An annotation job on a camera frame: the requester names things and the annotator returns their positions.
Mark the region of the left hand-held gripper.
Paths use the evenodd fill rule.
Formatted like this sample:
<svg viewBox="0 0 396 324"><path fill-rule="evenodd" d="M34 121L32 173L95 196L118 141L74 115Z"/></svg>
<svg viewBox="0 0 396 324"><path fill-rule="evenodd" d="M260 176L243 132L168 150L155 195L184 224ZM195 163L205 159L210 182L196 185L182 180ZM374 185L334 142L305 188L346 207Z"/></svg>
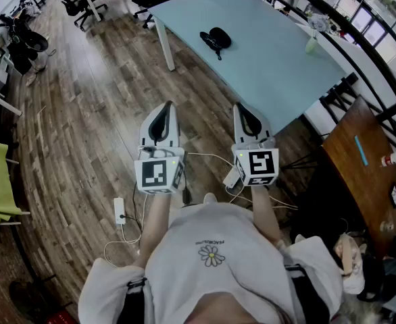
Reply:
<svg viewBox="0 0 396 324"><path fill-rule="evenodd" d="M137 188L145 194L174 194L184 189L185 151L179 146L176 106L156 107L139 130L139 158L134 162Z"/></svg>

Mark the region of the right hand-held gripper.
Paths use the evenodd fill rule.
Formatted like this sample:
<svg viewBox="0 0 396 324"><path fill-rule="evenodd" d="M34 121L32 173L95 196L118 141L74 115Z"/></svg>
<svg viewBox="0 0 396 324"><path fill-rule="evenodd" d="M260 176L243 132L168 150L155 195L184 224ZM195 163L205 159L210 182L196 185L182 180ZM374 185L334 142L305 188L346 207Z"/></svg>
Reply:
<svg viewBox="0 0 396 324"><path fill-rule="evenodd" d="M273 184L279 175L279 149L270 122L257 109L240 102L233 106L233 118L236 144L232 153L243 185Z"/></svg>

